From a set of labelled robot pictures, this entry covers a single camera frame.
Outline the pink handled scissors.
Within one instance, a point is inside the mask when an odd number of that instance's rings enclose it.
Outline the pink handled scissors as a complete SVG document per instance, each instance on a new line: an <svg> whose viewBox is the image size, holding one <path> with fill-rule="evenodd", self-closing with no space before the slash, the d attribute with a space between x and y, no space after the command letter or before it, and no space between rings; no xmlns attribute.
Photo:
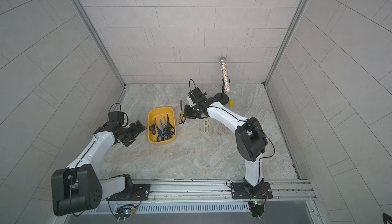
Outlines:
<svg viewBox="0 0 392 224"><path fill-rule="evenodd" d="M219 136L223 135L223 134L229 134L230 130L228 127L226 127L223 123L219 123L218 127L217 127L217 134Z"/></svg>

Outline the blue handled scissors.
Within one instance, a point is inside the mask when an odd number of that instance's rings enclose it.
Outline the blue handled scissors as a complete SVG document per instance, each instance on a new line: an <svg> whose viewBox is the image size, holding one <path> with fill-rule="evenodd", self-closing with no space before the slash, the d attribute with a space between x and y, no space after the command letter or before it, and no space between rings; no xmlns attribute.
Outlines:
<svg viewBox="0 0 392 224"><path fill-rule="evenodd" d="M165 130L165 124L163 123L162 120L160 120L159 124L156 124L156 126L157 126L157 132L158 132L158 135L157 135L158 142L172 139L172 137L167 135L167 132Z"/></svg>

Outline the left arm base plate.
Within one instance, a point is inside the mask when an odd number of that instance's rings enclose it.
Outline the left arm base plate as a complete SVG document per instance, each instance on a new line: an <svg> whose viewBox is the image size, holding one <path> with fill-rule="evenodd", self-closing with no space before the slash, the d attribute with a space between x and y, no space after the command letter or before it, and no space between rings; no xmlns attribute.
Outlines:
<svg viewBox="0 0 392 224"><path fill-rule="evenodd" d="M150 194L150 184L134 184L132 188L114 194L107 198L108 201L147 201Z"/></svg>

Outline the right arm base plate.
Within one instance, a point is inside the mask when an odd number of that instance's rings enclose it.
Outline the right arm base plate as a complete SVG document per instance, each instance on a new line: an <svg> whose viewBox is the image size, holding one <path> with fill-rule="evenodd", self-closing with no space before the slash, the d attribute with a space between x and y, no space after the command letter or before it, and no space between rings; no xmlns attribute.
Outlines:
<svg viewBox="0 0 392 224"><path fill-rule="evenodd" d="M272 199L273 194L268 182L262 182L253 187L248 183L230 182L227 186L231 189L233 199Z"/></svg>

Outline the yellow handled scissors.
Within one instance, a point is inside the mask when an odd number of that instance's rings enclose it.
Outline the yellow handled scissors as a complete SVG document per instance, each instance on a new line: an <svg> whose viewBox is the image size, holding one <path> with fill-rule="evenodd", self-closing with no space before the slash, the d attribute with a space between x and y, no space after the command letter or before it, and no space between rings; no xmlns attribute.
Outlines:
<svg viewBox="0 0 392 224"><path fill-rule="evenodd" d="M184 124L185 121L186 121L186 118L184 117L183 104L182 104L182 101L180 101L180 116L178 118L178 123L179 124Z"/></svg>

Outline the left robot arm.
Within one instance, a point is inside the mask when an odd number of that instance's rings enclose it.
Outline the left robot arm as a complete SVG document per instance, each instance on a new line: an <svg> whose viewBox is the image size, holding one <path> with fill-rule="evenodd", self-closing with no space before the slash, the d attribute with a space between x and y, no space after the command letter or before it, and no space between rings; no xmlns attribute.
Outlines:
<svg viewBox="0 0 392 224"><path fill-rule="evenodd" d="M129 174L100 180L96 169L106 152L115 144L130 146L146 127L137 121L128 127L118 122L97 128L83 152L66 168L51 176L53 212L56 216L78 215L95 209L103 199L110 201L137 200L144 196L133 186Z"/></svg>

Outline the yellow plastic storage box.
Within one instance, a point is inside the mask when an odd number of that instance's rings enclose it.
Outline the yellow plastic storage box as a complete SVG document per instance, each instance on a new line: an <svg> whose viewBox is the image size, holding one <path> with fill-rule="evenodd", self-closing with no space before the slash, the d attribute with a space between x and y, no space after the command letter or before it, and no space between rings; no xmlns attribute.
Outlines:
<svg viewBox="0 0 392 224"><path fill-rule="evenodd" d="M154 145L174 142L176 125L174 110L171 107L153 109L148 115L148 139Z"/></svg>

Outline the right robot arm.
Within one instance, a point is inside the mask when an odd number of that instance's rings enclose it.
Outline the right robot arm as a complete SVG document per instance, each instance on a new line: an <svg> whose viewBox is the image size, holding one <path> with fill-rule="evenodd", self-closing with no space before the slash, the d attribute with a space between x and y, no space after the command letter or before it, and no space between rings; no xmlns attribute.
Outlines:
<svg viewBox="0 0 392 224"><path fill-rule="evenodd" d="M234 133L237 150L245 160L245 189L250 193L256 193L264 184L262 160L265 158L268 137L257 118L240 116L227 109L217 99L206 95L199 88L191 90L187 97L189 104L184 106L184 117L212 118Z"/></svg>

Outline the cream handled kitchen scissors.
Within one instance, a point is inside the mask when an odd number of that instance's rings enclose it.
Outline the cream handled kitchen scissors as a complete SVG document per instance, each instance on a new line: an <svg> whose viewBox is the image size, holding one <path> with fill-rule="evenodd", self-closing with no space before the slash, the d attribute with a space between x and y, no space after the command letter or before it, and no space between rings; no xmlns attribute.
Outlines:
<svg viewBox="0 0 392 224"><path fill-rule="evenodd" d="M203 119L203 122L200 126L200 132L205 134L211 134L213 133L213 126L211 125L211 123L209 122L208 118Z"/></svg>

